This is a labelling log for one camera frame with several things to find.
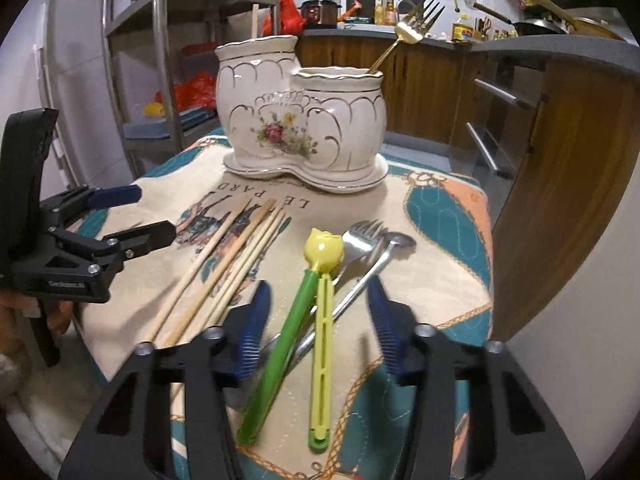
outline ceramic base plate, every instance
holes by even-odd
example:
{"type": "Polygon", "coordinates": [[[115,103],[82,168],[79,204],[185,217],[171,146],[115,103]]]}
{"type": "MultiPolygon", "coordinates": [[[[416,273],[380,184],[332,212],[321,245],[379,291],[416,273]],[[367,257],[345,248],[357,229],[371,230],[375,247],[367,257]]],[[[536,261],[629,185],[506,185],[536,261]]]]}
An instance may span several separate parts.
{"type": "Polygon", "coordinates": [[[281,174],[292,174],[298,177],[302,182],[309,184],[310,186],[317,187],[323,191],[336,194],[349,194],[358,193],[372,187],[376,187],[380,184],[386,174],[389,171],[389,166],[386,163],[385,158],[377,154],[374,163],[374,169],[367,176],[358,180],[352,180],[350,182],[331,182],[328,180],[319,180],[315,177],[311,177],[305,174],[303,170],[294,166],[280,166],[278,168],[271,168],[269,170],[255,170],[239,164],[236,160],[236,153],[227,153],[224,157],[224,163],[226,168],[236,175],[245,176],[248,178],[274,178],[281,174]]]}

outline table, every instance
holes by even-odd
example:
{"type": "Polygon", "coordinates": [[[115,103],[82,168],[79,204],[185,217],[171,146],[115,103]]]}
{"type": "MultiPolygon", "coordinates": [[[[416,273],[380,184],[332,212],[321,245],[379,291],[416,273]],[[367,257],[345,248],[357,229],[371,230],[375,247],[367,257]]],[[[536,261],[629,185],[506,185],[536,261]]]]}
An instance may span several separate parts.
{"type": "MultiPolygon", "coordinates": [[[[482,344],[491,332],[492,243],[484,193],[463,176],[388,157],[389,175],[380,186],[336,196],[304,186],[293,177],[247,180],[225,173],[229,150],[223,135],[204,137],[159,166],[137,184],[142,200],[89,215],[79,233],[98,237],[139,223],[169,219],[178,230],[168,248],[126,263],[111,287],[108,304],[83,308],[81,335],[105,378],[139,341],[162,297],[171,290],[240,196],[252,196],[251,210],[268,198],[285,203],[288,221],[242,284],[232,304],[242,304],[257,280],[273,287],[266,338],[278,332],[306,263],[302,247],[314,226],[341,233],[355,221],[379,219],[390,230],[414,236],[411,255],[392,261],[381,277],[389,296],[408,304],[418,321],[440,327],[450,338],[482,344]]],[[[248,222],[240,217],[202,275],[185,292],[165,326],[170,326],[226,247],[248,222]]],[[[336,293],[351,288],[351,278],[336,293]]],[[[166,330],[161,331],[161,338],[166,330]]],[[[323,454],[307,447],[311,355],[284,381],[257,445],[240,448],[249,480],[392,477],[410,420],[413,388],[399,388],[386,373],[364,297],[334,328],[332,442],[323,454]]],[[[465,385],[459,384],[458,425],[452,475],[460,477],[467,430],[465,385]]],[[[178,476],[187,478],[184,416],[180,397],[172,407],[172,436],[178,476]]],[[[232,427],[239,414],[229,409],[232,427]]]]}

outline screw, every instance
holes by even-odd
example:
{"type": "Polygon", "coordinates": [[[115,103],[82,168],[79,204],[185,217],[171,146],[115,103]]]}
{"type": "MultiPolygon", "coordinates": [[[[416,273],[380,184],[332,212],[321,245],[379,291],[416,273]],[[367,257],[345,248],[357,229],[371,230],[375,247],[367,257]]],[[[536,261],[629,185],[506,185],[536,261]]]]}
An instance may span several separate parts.
{"type": "Polygon", "coordinates": [[[225,335],[225,331],[219,326],[210,326],[202,333],[202,335],[204,336],[204,339],[220,339],[225,335]]]}
{"type": "Polygon", "coordinates": [[[504,343],[501,341],[491,340],[487,341],[484,347],[488,352],[491,352],[492,354],[499,354],[504,350],[504,343]]]}
{"type": "Polygon", "coordinates": [[[143,343],[138,343],[136,345],[136,349],[134,350],[134,352],[136,353],[136,355],[149,355],[155,349],[156,347],[154,346],[153,343],[150,343],[149,341],[145,341],[143,343]]]}
{"type": "Polygon", "coordinates": [[[438,329],[428,323],[422,323],[416,325],[414,332],[419,337],[433,337],[438,333],[438,329]]]}

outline red plastic bag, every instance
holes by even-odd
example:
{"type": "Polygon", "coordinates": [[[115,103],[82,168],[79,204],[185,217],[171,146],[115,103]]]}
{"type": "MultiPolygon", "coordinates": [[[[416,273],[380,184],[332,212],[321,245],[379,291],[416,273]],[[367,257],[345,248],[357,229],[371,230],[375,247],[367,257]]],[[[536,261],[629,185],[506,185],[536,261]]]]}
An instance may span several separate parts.
{"type": "MultiPolygon", "coordinates": [[[[216,78],[203,70],[186,83],[174,85],[175,104],[179,112],[203,106],[210,110],[216,108],[216,78]]],[[[156,92],[156,103],[162,103],[162,94],[156,92]]]]}
{"type": "MultiPolygon", "coordinates": [[[[294,0],[280,0],[280,34],[300,34],[305,25],[305,19],[300,14],[294,0]]],[[[262,25],[262,35],[269,36],[271,32],[271,14],[268,14],[262,25]]]]}

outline pink rose decoration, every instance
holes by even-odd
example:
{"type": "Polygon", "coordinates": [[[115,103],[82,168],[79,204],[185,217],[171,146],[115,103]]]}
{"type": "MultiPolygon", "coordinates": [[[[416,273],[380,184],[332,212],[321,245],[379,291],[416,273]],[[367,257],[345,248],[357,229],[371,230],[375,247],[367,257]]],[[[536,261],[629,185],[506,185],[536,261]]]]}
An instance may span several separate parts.
{"type": "Polygon", "coordinates": [[[282,140],[283,127],[278,123],[267,124],[265,127],[265,135],[269,142],[274,144],[282,140]]]}

